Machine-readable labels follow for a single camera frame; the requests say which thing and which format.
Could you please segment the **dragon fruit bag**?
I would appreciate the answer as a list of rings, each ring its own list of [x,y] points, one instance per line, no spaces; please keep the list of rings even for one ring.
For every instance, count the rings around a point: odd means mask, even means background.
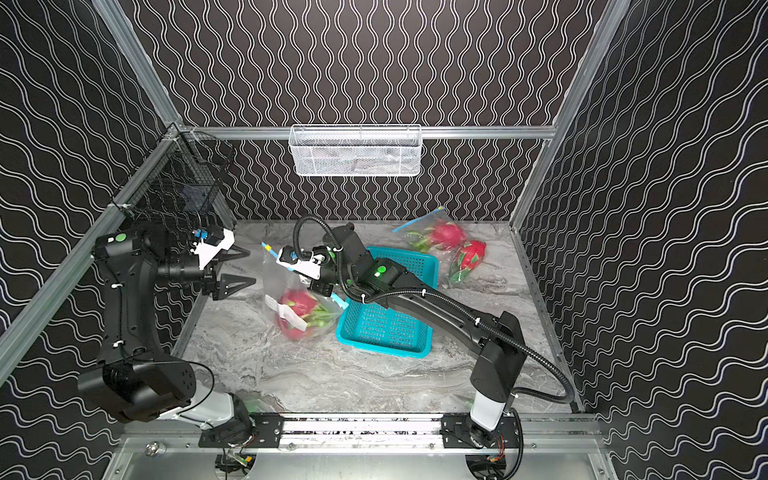
[[[286,290],[278,300],[277,313],[299,329],[307,327],[310,317],[319,305],[318,300],[307,290]]]
[[[328,317],[318,321],[311,321],[304,330],[301,330],[290,324],[287,320],[279,316],[275,317],[275,323],[281,334],[293,342],[309,340],[329,333],[336,325],[337,320],[337,317]]]
[[[454,256],[449,270],[448,281],[450,284],[458,284],[483,262],[487,244],[480,240],[469,240],[461,246]]]
[[[433,248],[438,250],[459,248],[466,240],[466,233],[453,221],[438,220],[434,225],[423,230],[408,233],[407,237],[415,250],[426,253]]]

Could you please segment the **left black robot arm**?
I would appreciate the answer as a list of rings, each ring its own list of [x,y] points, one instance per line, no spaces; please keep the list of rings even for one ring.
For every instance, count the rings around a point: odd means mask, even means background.
[[[221,263],[250,254],[236,246],[232,230],[198,228],[189,236],[189,249],[179,255],[170,250],[167,229],[152,223],[95,241],[92,255],[106,280],[105,330],[95,366],[78,377],[78,392],[122,423],[181,421],[200,430],[202,447],[247,444],[257,428],[244,402],[202,386],[201,364],[169,354],[160,342],[156,287],[197,285],[218,301],[255,282],[218,273]]]

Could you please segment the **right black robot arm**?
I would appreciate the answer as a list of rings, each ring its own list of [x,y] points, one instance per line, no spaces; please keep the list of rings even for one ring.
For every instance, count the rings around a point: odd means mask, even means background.
[[[339,286],[353,302],[409,315],[448,334],[476,358],[470,376],[475,389],[470,428],[494,437],[527,357],[514,337],[512,316],[497,318],[468,307],[428,286],[407,267],[373,257],[351,223],[331,227],[317,217],[309,219],[324,231],[326,252],[318,278],[324,289]]]

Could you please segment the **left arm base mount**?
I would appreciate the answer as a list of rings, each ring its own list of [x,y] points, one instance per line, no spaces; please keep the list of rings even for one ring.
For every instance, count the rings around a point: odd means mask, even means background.
[[[200,448],[276,448],[285,418],[277,413],[251,413],[248,421],[237,418],[201,432]]]

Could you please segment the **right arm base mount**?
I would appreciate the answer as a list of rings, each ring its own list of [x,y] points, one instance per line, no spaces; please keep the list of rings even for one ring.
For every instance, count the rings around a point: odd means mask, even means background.
[[[502,416],[495,429],[485,430],[468,413],[444,415],[439,434],[447,449],[515,449],[522,439],[521,427],[513,416]]]

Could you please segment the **zip-top bag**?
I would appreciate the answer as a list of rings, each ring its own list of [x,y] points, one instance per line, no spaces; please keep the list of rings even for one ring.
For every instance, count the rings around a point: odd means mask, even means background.
[[[318,337],[335,327],[348,303],[336,293],[324,297],[313,292],[309,279],[280,266],[270,245],[262,247],[265,316],[291,341]]]
[[[440,206],[396,227],[393,233],[411,250],[432,255],[440,262],[439,282],[457,287],[483,264],[487,243],[475,238]]]

